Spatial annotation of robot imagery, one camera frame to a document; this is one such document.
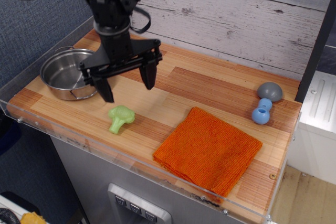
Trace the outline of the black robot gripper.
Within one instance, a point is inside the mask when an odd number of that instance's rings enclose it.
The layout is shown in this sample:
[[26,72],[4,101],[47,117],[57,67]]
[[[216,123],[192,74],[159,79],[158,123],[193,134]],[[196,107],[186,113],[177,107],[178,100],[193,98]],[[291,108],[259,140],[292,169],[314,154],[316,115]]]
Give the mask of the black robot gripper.
[[162,60],[158,39],[133,40],[130,33],[99,35],[100,46],[96,52],[83,60],[78,69],[86,84],[96,87],[105,102],[113,103],[113,93],[106,78],[133,69],[140,69],[143,83],[148,90],[155,86],[157,65]]

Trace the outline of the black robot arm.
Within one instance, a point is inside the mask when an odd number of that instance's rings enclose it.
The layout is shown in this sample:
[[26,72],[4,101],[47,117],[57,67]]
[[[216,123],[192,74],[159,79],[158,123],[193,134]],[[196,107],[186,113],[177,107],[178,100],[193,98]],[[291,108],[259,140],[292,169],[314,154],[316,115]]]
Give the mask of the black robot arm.
[[86,84],[96,88],[101,97],[114,102],[108,78],[139,69],[147,89],[155,85],[157,65],[162,60],[157,39],[133,40],[130,37],[131,16],[138,12],[150,15],[137,7],[140,0],[86,0],[94,18],[93,27],[100,37],[99,49],[83,60],[78,69]]

